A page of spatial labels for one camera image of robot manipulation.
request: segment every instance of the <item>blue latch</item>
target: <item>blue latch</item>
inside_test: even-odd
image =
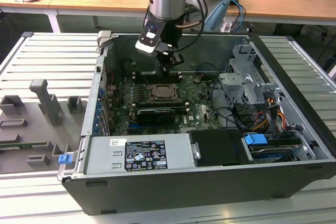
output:
[[[263,134],[248,134],[245,136],[245,141],[250,144],[268,144],[267,139]]]
[[[71,165],[73,154],[62,154],[59,155],[58,164],[60,165]]]

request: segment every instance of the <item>power supply label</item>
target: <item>power supply label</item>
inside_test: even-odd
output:
[[[125,170],[167,169],[164,141],[126,142]]]

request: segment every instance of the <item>blue cable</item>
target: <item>blue cable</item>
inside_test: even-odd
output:
[[[242,24],[243,24],[243,20],[244,20],[244,13],[243,13],[243,9],[242,9],[242,6],[236,2],[235,0],[231,0],[233,3],[235,3],[237,5],[237,7],[239,8],[240,10],[240,14],[241,14],[241,18],[240,18],[240,24],[239,24],[239,27],[237,28],[237,31],[236,32],[239,32],[239,29],[241,28]]]

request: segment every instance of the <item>table leg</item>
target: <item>table leg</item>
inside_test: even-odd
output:
[[[99,28],[100,27],[97,16],[93,16],[93,24],[94,24],[95,28]]]
[[[58,21],[58,16],[55,13],[48,13],[48,18],[54,33],[63,33],[61,23]]]

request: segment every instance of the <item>open computer chassis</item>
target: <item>open computer chassis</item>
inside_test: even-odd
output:
[[[204,35],[159,77],[136,34],[110,35],[58,174],[85,213],[286,198],[336,174],[334,135],[258,36]]]

